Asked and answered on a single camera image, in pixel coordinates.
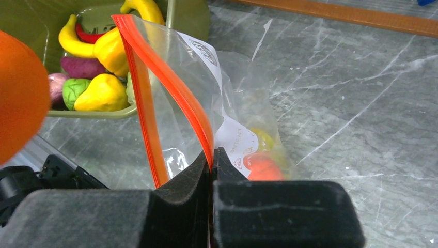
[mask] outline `toy fruit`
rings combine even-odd
[[[113,28],[102,35],[95,44],[88,44],[77,37],[76,21],[77,16],[70,15],[67,24],[61,29],[58,36],[61,47],[75,57],[97,58],[109,72],[126,77],[129,65],[119,30]]]
[[[277,164],[267,153],[256,152],[246,155],[243,164],[251,171],[248,176],[250,181],[282,181],[285,179]]]
[[[274,140],[266,132],[258,128],[251,128],[250,130],[261,138],[257,151],[269,151],[274,147]]]
[[[61,67],[75,79],[93,79],[106,73],[105,67],[96,58],[62,57]]]
[[[95,44],[96,41],[105,33],[103,34],[88,34],[84,31],[82,28],[82,25],[80,23],[76,23],[76,34],[79,37],[79,39],[85,43],[89,44]]]
[[[0,30],[0,167],[38,132],[50,109],[49,79],[38,56]]]
[[[113,28],[96,41],[93,55],[114,75],[123,78],[128,75],[128,59],[118,28]]]
[[[143,20],[165,25],[163,15],[154,0],[125,0],[120,13],[127,14],[136,9]]]
[[[62,98],[69,110],[73,110],[78,97],[88,88],[89,79],[68,79],[62,87]]]
[[[93,55],[94,45],[82,42],[77,37],[75,30],[76,21],[77,16],[70,15],[67,24],[59,32],[59,44],[64,50],[75,57],[95,58]]]
[[[69,77],[62,73],[52,73],[49,75],[50,99],[52,100],[52,108],[62,107],[64,100],[62,99],[62,87]]]
[[[126,89],[111,74],[100,74],[74,103],[76,111],[117,111],[129,106]]]

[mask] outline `orange ball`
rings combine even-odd
[[[0,30],[0,167],[38,132],[50,109],[49,79],[38,56]]]
[[[285,179],[277,164],[262,152],[245,156],[243,164],[251,171],[248,176],[250,181],[282,181]]]

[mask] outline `yellow toy banana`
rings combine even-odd
[[[93,44],[84,43],[79,40],[76,35],[76,21],[75,15],[70,15],[67,24],[59,32],[58,40],[61,47],[75,57],[79,58],[95,58],[93,55]]]
[[[163,15],[154,0],[125,0],[120,13],[127,14],[136,9],[143,20],[165,25]]]

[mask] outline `white label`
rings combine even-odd
[[[223,147],[233,166],[245,177],[250,170],[246,168],[243,159],[246,155],[257,151],[259,141],[255,133],[228,116],[214,136],[214,146]]]
[[[222,93],[222,74],[221,66],[219,65],[219,59],[217,58],[217,53],[214,47],[210,44],[188,36],[186,34],[177,32],[184,42],[202,59],[204,64],[207,65],[211,73],[213,73],[214,78],[219,84],[219,89]]]
[[[222,94],[222,75],[219,60],[214,47],[196,38],[178,33],[184,42],[202,59],[213,74]],[[244,165],[246,155],[257,151],[259,141],[255,133],[229,117],[222,107],[224,122],[214,136],[214,147],[223,147],[233,166],[245,177],[250,170]]]

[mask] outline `ziplock bag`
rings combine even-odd
[[[223,147],[249,180],[290,179],[263,71],[237,53],[134,15],[114,15],[155,186]]]

